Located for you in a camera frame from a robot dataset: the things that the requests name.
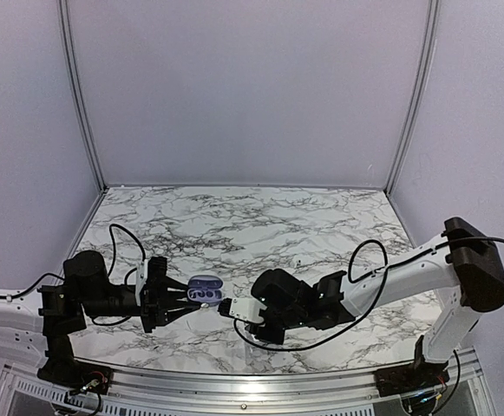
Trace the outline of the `purple earbud charging case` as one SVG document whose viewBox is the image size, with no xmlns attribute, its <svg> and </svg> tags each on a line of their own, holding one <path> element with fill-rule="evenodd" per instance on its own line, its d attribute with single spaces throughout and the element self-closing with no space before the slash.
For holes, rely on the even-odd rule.
<svg viewBox="0 0 504 416">
<path fill-rule="evenodd" d="M 217 276 L 192 276 L 187 284 L 187 299 L 192 302 L 217 305 L 223 300 L 223 281 Z"/>
</svg>

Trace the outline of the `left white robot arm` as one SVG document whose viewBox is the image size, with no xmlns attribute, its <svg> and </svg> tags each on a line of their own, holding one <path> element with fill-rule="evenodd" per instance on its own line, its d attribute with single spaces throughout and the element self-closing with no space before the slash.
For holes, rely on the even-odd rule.
<svg viewBox="0 0 504 416">
<path fill-rule="evenodd" d="M 137 267 L 134 284 L 113 284 L 101 253 L 85 250 L 66 260 L 56 286 L 0 289 L 0 357 L 32 366 L 37 376 L 63 387 L 92 384 L 103 393 L 112 370 L 75 358 L 70 335 L 88 319 L 138 317 L 145 333 L 200 309 L 187 286 L 167 276 L 167 260 L 153 257 Z"/>
</svg>

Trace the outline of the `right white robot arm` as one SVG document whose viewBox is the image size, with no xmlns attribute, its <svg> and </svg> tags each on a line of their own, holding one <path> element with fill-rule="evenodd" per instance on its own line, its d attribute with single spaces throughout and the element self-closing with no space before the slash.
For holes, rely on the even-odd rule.
<svg viewBox="0 0 504 416">
<path fill-rule="evenodd" d="M 281 351 L 286 331 L 337 328 L 345 335 L 374 311 L 434 289 L 450 297 L 429 331 L 416 342 L 415 360 L 403 379 L 421 388 L 448 362 L 453 349 L 481 317 L 504 306 L 504 265 L 499 245 L 463 218 L 445 221 L 442 233 L 398 257 L 385 257 L 372 269 L 349 265 L 310 285 L 285 270 L 267 270 L 251 295 L 232 307 L 257 340 Z"/>
</svg>

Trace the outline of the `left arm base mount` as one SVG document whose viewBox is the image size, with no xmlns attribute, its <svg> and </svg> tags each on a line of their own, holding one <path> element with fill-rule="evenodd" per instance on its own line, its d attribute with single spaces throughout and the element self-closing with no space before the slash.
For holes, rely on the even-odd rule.
<svg viewBox="0 0 504 416">
<path fill-rule="evenodd" d="M 47 359 L 36 375 L 40 380 L 67 387 L 74 393 L 105 394 L 108 392 L 113 370 L 111 367 L 72 359 Z"/>
</svg>

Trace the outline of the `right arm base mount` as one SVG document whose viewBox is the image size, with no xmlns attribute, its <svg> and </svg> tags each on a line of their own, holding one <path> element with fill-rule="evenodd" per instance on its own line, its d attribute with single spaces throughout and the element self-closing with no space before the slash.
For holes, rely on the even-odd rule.
<svg viewBox="0 0 504 416">
<path fill-rule="evenodd" d="M 421 363 L 379 368 L 374 372 L 376 389 L 381 397 L 410 393 L 448 382 L 447 364 Z"/>
</svg>

